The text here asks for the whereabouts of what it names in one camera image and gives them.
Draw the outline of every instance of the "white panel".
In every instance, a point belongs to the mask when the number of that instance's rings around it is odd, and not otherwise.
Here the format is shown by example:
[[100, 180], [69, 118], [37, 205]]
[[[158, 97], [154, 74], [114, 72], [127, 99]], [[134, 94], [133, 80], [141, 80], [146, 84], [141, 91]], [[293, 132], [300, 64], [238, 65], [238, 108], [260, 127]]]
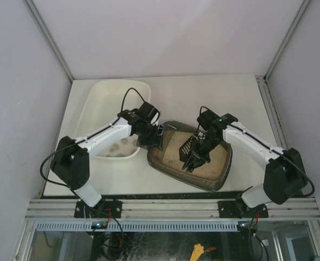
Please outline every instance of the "white panel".
[[10, 260], [69, 82], [19, 0], [0, 1], [0, 260]]
[[286, 133], [300, 150], [320, 208], [320, 1], [312, 1], [272, 74]]
[[264, 74], [302, 0], [35, 0], [76, 79]]

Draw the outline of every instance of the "white tabletop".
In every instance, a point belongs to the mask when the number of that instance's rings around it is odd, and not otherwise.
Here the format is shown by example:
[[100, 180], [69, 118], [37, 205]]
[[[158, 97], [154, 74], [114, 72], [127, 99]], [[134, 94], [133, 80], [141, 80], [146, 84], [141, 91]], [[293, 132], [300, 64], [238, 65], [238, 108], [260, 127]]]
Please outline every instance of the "white tabletop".
[[[218, 115], [230, 113], [250, 131], [276, 145], [269, 119], [253, 74], [214, 74], [204, 76], [171, 76], [132, 78], [151, 88], [151, 103], [162, 115], [160, 122], [177, 120], [197, 126], [199, 108], [205, 105]], [[95, 83], [100, 80], [75, 80], [72, 85], [59, 139], [75, 138], [83, 106]], [[263, 182], [262, 169], [246, 154], [233, 148], [229, 175], [220, 191], [244, 190]], [[203, 192], [173, 179], [147, 163], [147, 151], [140, 152], [122, 164], [108, 159], [90, 162], [90, 179], [104, 195]], [[61, 182], [50, 171], [49, 179]], [[73, 195], [65, 187], [47, 183], [44, 196]]]

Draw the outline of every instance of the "vented metal strip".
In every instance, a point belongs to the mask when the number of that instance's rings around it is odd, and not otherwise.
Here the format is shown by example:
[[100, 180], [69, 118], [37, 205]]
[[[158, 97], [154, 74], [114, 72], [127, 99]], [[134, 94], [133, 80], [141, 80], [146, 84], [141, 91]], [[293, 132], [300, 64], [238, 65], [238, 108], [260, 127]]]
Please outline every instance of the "vented metal strip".
[[[38, 222], [38, 231], [92, 231], [91, 221], [42, 221]], [[120, 221], [124, 232], [236, 232], [237, 221]], [[111, 221], [106, 229], [95, 231], [118, 232], [120, 228], [115, 221]]]

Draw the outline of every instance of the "robotic arm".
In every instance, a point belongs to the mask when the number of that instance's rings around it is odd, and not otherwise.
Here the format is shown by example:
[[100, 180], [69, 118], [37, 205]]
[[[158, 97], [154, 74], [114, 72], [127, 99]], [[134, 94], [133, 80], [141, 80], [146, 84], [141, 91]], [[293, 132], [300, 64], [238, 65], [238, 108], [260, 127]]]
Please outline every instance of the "robotic arm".
[[163, 126], [158, 125], [160, 112], [144, 102], [139, 109], [124, 110], [110, 124], [97, 131], [77, 138], [63, 137], [51, 163], [51, 170], [67, 184], [88, 206], [94, 207], [101, 200], [90, 177], [90, 159], [116, 141], [138, 134], [139, 146], [161, 149]]
[[254, 208], [268, 202], [283, 204], [307, 185], [305, 170], [299, 152], [293, 148], [284, 150], [273, 147], [248, 131], [230, 114], [219, 117], [207, 109], [198, 117], [206, 131], [189, 138], [180, 148], [183, 169], [192, 172], [210, 162], [210, 154], [222, 140], [242, 149], [265, 170], [263, 184], [244, 191], [237, 203], [239, 208]]

